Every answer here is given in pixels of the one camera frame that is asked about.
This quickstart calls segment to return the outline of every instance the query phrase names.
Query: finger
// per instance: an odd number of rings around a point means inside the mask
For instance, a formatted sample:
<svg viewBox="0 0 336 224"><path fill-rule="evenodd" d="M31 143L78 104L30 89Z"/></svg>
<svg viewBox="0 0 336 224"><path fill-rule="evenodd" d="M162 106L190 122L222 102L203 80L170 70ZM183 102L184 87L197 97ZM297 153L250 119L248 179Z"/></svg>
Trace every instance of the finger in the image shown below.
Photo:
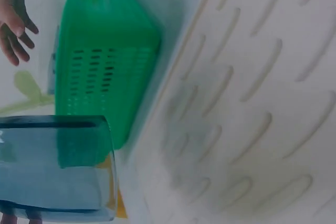
<svg viewBox="0 0 336 224"><path fill-rule="evenodd" d="M17 224L17 217L14 215L3 214L0 224Z"/></svg>
<svg viewBox="0 0 336 224"><path fill-rule="evenodd" d="M15 66L19 65L19 59L15 55L9 38L3 32L0 33L0 48L7 59Z"/></svg>
<svg viewBox="0 0 336 224"><path fill-rule="evenodd" d="M32 20L29 18L27 14L26 4L25 0L16 0L16 9L19 10L19 13L22 13L24 15L23 21L26 25L26 27L32 31L34 34L38 34L38 28L37 26L32 22Z"/></svg>
<svg viewBox="0 0 336 224"><path fill-rule="evenodd" d="M29 224L42 224L42 220L29 220Z"/></svg>
<svg viewBox="0 0 336 224"><path fill-rule="evenodd" d="M20 37L25 32L25 24L23 20L17 15L14 8L10 5L0 6L0 18L10 30Z"/></svg>
<svg viewBox="0 0 336 224"><path fill-rule="evenodd" d="M30 56L27 53L27 51L23 48L23 46L20 44L20 42L17 40L16 36L12 34L9 36L9 41L12 45L12 49L14 50L14 53L18 58L20 58L23 61L29 61Z"/></svg>
<svg viewBox="0 0 336 224"><path fill-rule="evenodd" d="M41 214L39 212L26 210L26 215L29 219L29 224L42 224Z"/></svg>
<svg viewBox="0 0 336 224"><path fill-rule="evenodd" d="M34 22L28 17L28 21L26 22L26 27L33 32L34 34L38 34L39 30Z"/></svg>
<svg viewBox="0 0 336 224"><path fill-rule="evenodd" d="M33 49L35 47L34 42L29 38L29 36L26 33L23 33L19 39L30 49Z"/></svg>

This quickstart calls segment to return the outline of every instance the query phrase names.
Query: green plastic basket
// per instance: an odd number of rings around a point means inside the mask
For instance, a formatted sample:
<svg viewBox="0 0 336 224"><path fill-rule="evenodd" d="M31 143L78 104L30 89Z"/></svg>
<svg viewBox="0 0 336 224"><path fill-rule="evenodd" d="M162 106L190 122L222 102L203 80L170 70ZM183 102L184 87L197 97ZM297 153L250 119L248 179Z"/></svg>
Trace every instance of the green plastic basket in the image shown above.
<svg viewBox="0 0 336 224"><path fill-rule="evenodd" d="M136 0L67 0L56 56L56 114L104 115L127 141L160 33Z"/></svg>

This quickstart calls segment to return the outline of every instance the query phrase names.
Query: yellow object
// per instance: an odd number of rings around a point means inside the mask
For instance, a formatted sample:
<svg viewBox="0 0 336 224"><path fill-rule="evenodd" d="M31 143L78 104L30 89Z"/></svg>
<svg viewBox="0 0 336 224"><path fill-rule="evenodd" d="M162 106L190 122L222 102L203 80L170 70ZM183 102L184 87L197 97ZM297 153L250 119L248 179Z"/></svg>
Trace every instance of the yellow object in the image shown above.
<svg viewBox="0 0 336 224"><path fill-rule="evenodd" d="M97 166L97 168L108 168L111 167L111 158L107 157L105 161ZM110 188L113 188L113 177L112 173L110 173ZM114 195L110 195L110 200L107 204L107 206L111 209L114 209ZM118 218L127 218L124 202L122 201L122 196L120 193L120 190L118 190L118 208L117 208L117 216Z"/></svg>
<svg viewBox="0 0 336 224"><path fill-rule="evenodd" d="M55 103L53 95L43 94L33 76L28 71L18 71L14 76L15 87L27 97L26 101L13 103L0 108L0 115L10 115L24 110L31 110L39 106L47 106Z"/></svg>

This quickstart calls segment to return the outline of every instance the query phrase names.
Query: transparent blue container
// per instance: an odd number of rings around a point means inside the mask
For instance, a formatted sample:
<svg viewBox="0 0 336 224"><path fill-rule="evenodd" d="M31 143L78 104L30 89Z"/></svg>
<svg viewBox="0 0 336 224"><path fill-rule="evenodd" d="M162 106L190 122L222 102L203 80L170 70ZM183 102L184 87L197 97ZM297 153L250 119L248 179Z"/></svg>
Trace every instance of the transparent blue container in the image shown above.
<svg viewBox="0 0 336 224"><path fill-rule="evenodd" d="M0 211L55 222L116 215L117 176L103 116L0 118Z"/></svg>

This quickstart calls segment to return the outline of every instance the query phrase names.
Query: hand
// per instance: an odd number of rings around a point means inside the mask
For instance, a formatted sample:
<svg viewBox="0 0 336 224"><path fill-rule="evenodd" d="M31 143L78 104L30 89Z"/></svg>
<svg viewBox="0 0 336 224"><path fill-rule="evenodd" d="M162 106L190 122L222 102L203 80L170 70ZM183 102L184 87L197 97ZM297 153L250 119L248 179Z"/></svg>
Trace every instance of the hand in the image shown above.
<svg viewBox="0 0 336 224"><path fill-rule="evenodd" d="M0 224L17 224L17 217L14 215L3 214ZM29 219L29 224L42 224L41 219Z"/></svg>
<svg viewBox="0 0 336 224"><path fill-rule="evenodd" d="M19 59L30 59L18 39L30 49L35 47L25 27L38 34L38 28L27 14L25 0L0 0L0 48L15 66L19 65Z"/></svg>

